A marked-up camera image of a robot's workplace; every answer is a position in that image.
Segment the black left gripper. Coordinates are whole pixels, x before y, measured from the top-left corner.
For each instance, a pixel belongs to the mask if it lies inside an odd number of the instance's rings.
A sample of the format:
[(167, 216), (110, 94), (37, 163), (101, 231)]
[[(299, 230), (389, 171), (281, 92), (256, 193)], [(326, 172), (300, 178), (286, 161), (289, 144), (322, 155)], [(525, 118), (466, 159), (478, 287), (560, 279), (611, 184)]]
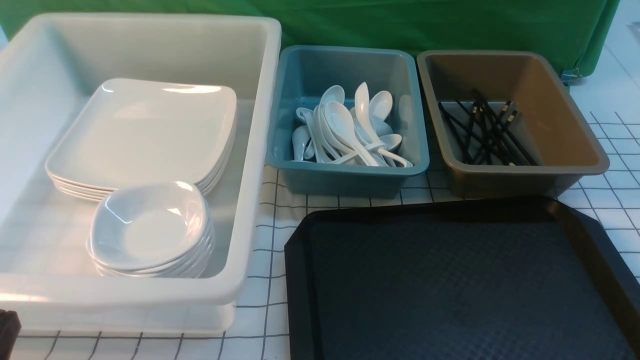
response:
[(9, 360), (22, 328), (18, 313), (0, 310), (0, 359)]

